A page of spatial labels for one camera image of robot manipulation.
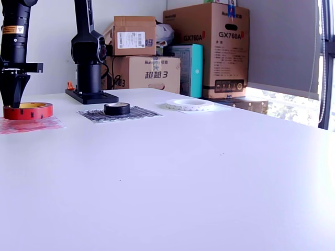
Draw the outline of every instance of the tape roll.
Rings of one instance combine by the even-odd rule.
[[[130,104],[128,103],[110,103],[105,104],[105,115],[117,116],[130,113]]]
[[[50,103],[21,103],[20,108],[4,106],[4,118],[9,120],[37,120],[53,115]]]
[[[179,111],[212,111],[215,105],[211,101],[201,99],[172,99],[165,103],[169,109]]]

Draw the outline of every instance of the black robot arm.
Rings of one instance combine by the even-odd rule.
[[[43,72],[42,63],[27,63],[30,9],[38,0],[1,0],[3,36],[0,56],[0,92],[5,106],[19,107],[29,72]],[[83,104],[117,102],[101,91],[101,63],[106,59],[104,37],[94,30],[92,0],[74,0],[77,35],[72,59],[77,64],[77,87],[65,92]]]
[[[43,72],[42,63],[26,63],[30,8],[37,0],[1,0],[3,35],[0,56],[0,92],[5,106],[18,108],[30,79]]]

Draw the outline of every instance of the red tape roll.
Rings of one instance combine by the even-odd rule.
[[[4,118],[9,120],[37,120],[53,115],[50,103],[21,103],[20,108],[4,106]]]

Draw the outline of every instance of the white wall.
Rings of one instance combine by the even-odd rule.
[[[95,29],[100,33],[114,16],[147,15],[162,21],[164,10],[166,0],[93,0]],[[75,35],[74,0],[39,0],[32,7],[27,62],[44,63],[44,73],[31,74],[25,95],[63,93],[67,81],[74,82],[71,39]]]
[[[167,0],[167,9],[182,8],[203,3],[204,0]]]

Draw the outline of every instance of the window frame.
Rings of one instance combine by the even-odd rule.
[[[332,98],[332,86],[333,86],[333,61],[335,60],[335,36],[334,36],[334,13],[332,0],[321,0],[323,4],[323,18],[325,23],[325,60],[326,60],[326,79],[327,86],[323,80],[322,83],[322,94],[321,94],[321,106],[322,111],[323,103],[325,103],[325,112],[323,119],[319,123],[319,128],[328,130],[330,115],[331,115],[331,98]]]

